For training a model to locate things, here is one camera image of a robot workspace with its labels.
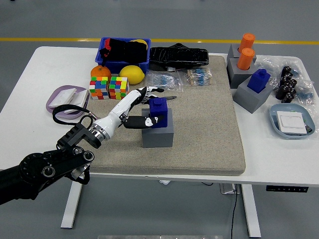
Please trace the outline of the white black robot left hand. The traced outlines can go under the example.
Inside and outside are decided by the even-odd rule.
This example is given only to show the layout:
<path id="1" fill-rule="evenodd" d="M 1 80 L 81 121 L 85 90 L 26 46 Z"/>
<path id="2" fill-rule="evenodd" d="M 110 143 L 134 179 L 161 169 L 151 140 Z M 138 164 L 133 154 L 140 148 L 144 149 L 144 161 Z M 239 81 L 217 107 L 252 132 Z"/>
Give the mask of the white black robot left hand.
<path id="1" fill-rule="evenodd" d="M 152 92 L 163 91 L 164 89 L 158 87 L 143 87 L 129 92 L 106 117 L 94 121 L 89 131 L 102 142 L 109 140 L 120 125 L 132 129 L 150 128 L 162 121 L 164 116 L 129 116 L 129 112 L 135 105 L 148 104 L 150 99 L 154 99 L 156 96 Z"/>

